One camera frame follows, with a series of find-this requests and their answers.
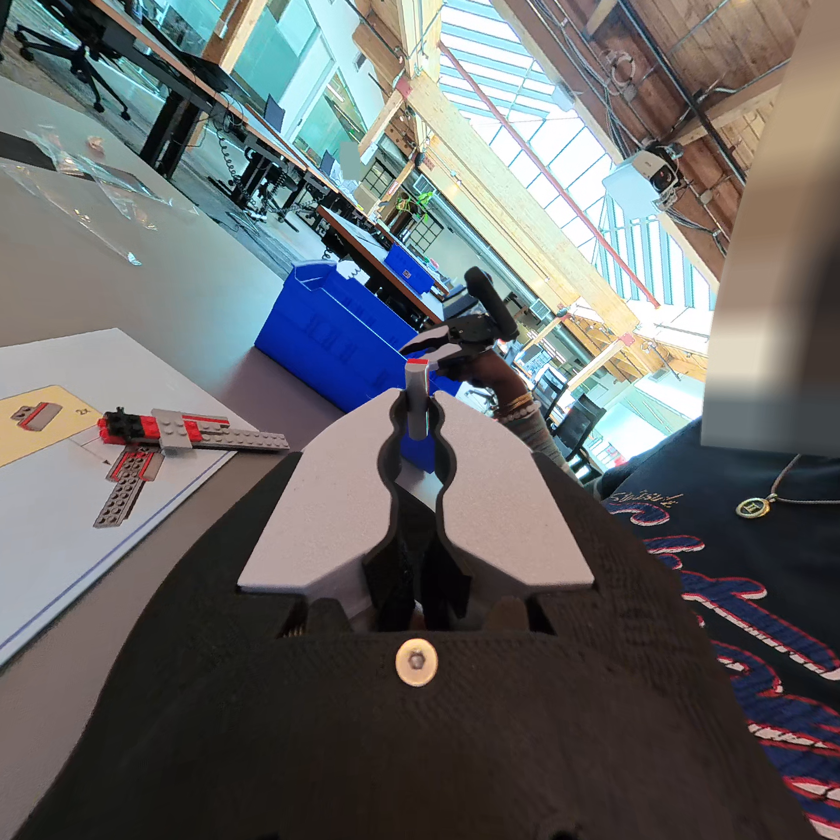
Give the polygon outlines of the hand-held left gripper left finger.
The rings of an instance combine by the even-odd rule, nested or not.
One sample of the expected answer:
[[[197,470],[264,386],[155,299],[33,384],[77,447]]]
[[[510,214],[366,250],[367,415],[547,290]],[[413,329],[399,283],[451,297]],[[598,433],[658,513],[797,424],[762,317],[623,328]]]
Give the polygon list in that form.
[[[303,449],[238,577],[240,591],[333,599],[352,623],[373,626],[400,571],[405,423],[406,395],[392,388]]]

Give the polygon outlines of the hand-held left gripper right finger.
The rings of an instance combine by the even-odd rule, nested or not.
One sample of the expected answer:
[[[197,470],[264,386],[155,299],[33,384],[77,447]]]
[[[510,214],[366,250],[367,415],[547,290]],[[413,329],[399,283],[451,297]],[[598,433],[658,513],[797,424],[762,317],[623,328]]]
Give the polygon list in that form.
[[[434,394],[434,585],[457,621],[506,596],[580,592],[595,577],[531,449],[497,421]]]

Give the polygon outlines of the grey lego piece red tip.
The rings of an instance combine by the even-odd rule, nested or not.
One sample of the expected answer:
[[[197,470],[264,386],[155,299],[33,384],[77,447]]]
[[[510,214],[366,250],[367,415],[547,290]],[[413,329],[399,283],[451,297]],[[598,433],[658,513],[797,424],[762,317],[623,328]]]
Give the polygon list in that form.
[[[429,360],[408,359],[405,364],[406,429],[413,441],[428,436]]]

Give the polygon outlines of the large blue plastic bin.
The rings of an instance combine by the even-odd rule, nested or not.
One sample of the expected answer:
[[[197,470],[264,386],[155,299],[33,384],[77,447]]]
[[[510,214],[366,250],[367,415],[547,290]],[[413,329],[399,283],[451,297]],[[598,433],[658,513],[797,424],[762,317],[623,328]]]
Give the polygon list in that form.
[[[406,384],[406,363],[399,350],[417,337],[383,301],[356,279],[344,277],[335,263],[313,261],[292,267],[278,299],[259,332],[255,347],[346,413],[391,389]],[[389,399],[379,401],[373,415],[350,421],[349,430],[328,430],[306,451],[325,469],[353,473],[376,471],[376,452],[392,435]],[[424,440],[407,431],[401,455],[433,474],[435,443],[430,430]]]

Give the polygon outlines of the person's right forearm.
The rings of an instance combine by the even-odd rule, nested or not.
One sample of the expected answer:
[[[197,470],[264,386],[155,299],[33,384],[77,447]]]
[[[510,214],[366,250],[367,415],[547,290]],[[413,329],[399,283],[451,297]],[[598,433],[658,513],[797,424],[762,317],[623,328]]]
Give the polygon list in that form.
[[[528,399],[514,404],[510,411],[497,416],[499,424],[515,434],[532,453],[543,455],[573,480],[576,476],[557,449],[548,426],[542,417],[540,404]]]

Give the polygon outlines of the small blue plastic bin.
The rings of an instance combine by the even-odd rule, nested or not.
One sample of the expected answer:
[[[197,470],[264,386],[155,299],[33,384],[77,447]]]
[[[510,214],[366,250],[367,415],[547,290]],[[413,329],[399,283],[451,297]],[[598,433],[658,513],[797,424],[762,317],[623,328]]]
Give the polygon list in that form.
[[[398,242],[388,250],[384,264],[418,295],[431,291],[435,286],[433,275]]]

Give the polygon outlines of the grey red lego model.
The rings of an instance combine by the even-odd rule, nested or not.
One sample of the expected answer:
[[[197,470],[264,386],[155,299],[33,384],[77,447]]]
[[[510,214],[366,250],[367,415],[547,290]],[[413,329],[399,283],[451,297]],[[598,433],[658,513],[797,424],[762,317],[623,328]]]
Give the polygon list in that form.
[[[166,459],[195,450],[285,454],[290,447],[283,434],[233,427],[225,416],[184,414],[154,409],[150,415],[126,413],[118,407],[98,420],[105,445],[121,447],[107,480],[112,490],[93,522],[95,529],[123,524],[142,489],[155,481]]]

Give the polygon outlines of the person's right hand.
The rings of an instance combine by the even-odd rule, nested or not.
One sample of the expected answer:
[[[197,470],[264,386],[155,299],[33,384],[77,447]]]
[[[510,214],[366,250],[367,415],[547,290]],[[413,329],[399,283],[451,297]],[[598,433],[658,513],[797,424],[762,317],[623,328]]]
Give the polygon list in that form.
[[[494,350],[466,360],[458,368],[458,375],[463,382],[491,391],[500,413],[509,413],[529,395],[523,380]]]

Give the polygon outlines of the short wooden desk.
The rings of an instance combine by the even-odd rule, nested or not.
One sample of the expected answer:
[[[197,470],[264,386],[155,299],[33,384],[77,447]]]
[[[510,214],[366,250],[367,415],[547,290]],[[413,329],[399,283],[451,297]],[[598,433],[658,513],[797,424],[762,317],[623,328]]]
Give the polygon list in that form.
[[[364,287],[410,326],[423,331],[444,320],[443,304],[429,291],[416,292],[387,266],[387,250],[371,234],[321,205],[317,215],[327,225],[322,236],[325,253],[361,269],[367,276]]]

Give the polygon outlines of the red ceiling pipe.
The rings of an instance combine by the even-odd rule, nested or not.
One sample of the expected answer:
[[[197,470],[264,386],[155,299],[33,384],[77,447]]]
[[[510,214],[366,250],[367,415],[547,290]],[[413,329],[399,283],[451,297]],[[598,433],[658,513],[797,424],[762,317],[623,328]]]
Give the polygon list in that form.
[[[568,193],[568,191],[563,188],[561,183],[554,177],[550,168],[547,167],[541,161],[539,156],[530,146],[529,142],[525,141],[525,139],[522,138],[520,133],[509,122],[507,117],[503,115],[502,112],[498,109],[495,102],[483,91],[483,89],[480,87],[480,84],[469,74],[467,69],[455,56],[452,50],[449,47],[447,47],[446,44],[441,40],[438,41],[438,48],[441,54],[450,61],[452,66],[457,70],[458,74],[469,85],[470,89],[477,95],[478,99],[483,104],[485,104],[485,106],[490,111],[491,115],[499,122],[500,126],[511,134],[513,139],[517,142],[521,152],[525,153],[525,155],[530,159],[531,163],[533,163],[538,168],[539,172],[558,193],[559,197],[561,197],[565,201],[565,203],[574,213],[574,215],[577,216],[581,223],[588,229],[596,243],[600,245],[604,249],[604,251],[612,258],[612,261],[616,264],[616,267],[619,270],[621,270],[622,273],[627,275],[627,278],[632,282],[635,288],[638,289],[640,293],[644,295],[646,300],[654,307],[654,309],[660,309],[662,304],[657,300],[653,292],[650,289],[648,289],[646,285],[638,278],[636,272],[630,267],[630,265],[627,264],[625,259],[621,256],[620,252],[616,250],[611,244],[611,242],[603,235],[601,229],[592,222],[585,210],[580,208],[580,206]]]

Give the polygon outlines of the dark printed sweater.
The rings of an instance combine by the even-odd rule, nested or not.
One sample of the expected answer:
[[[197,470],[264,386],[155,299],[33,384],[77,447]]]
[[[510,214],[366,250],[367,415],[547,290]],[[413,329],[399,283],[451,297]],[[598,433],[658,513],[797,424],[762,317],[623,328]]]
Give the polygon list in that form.
[[[838,458],[703,446],[697,418],[596,485],[676,572],[751,734],[838,838]]]

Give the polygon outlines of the white instruction booklet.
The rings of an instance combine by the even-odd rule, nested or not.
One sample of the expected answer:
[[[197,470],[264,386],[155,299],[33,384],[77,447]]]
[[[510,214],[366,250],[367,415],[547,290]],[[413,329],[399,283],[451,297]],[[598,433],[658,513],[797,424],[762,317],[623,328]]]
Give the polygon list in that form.
[[[121,406],[255,426],[117,329],[2,348],[1,662],[4,665],[231,459],[167,459],[118,526],[95,527],[122,452],[97,420]]]

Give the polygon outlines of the clear plastic bag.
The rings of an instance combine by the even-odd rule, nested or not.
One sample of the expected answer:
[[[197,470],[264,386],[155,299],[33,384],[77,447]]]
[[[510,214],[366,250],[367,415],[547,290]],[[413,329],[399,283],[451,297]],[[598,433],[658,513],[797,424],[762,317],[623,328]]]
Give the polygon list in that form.
[[[121,215],[147,228],[153,228],[154,225],[140,210],[140,206],[137,204],[138,198],[170,208],[186,216],[197,217],[201,214],[194,204],[180,205],[175,203],[173,199],[162,197],[153,192],[136,175],[97,163],[83,155],[59,153],[54,159],[54,163],[57,171],[62,174],[87,178],[95,182]]]
[[[89,213],[80,209],[69,198],[57,194],[55,191],[44,186],[40,176],[36,175],[26,165],[3,161],[1,163],[1,169],[24,192],[36,198],[41,204],[52,207],[58,214],[61,214],[76,226],[84,229],[100,245],[119,256],[130,266],[137,268],[143,266],[143,262],[134,252],[117,244],[111,237],[106,236]]]

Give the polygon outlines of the long wooden desk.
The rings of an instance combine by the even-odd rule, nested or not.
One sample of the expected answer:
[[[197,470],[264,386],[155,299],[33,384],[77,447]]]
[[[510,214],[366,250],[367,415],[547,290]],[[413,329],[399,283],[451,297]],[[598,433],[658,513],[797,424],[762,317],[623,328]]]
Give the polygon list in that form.
[[[290,195],[279,209],[287,212],[303,190],[317,181],[310,165],[268,122],[235,98],[232,78],[202,59],[170,48],[147,18],[137,17],[138,4],[80,2],[80,10],[94,17],[105,47],[167,90],[140,153],[141,159],[164,178],[172,178],[193,132],[206,117],[209,128],[218,135],[244,145],[244,173],[231,174],[229,186],[215,182],[237,207],[269,205],[274,191],[285,188]]]

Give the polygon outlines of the black office chair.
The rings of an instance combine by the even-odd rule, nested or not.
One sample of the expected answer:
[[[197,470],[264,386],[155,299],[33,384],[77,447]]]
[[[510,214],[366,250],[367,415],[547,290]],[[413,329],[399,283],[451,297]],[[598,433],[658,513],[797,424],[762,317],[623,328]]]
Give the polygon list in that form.
[[[20,44],[19,55],[29,62],[35,60],[36,53],[65,60],[71,75],[91,91],[94,111],[105,113],[101,96],[101,90],[105,90],[119,105],[120,118],[126,122],[131,121],[128,105],[95,67],[95,63],[102,58],[111,62],[120,58],[119,53],[103,41],[104,24],[99,22],[93,12],[83,11],[81,2],[38,1],[38,5],[75,39],[76,44],[69,45],[30,26],[17,24],[14,37]]]

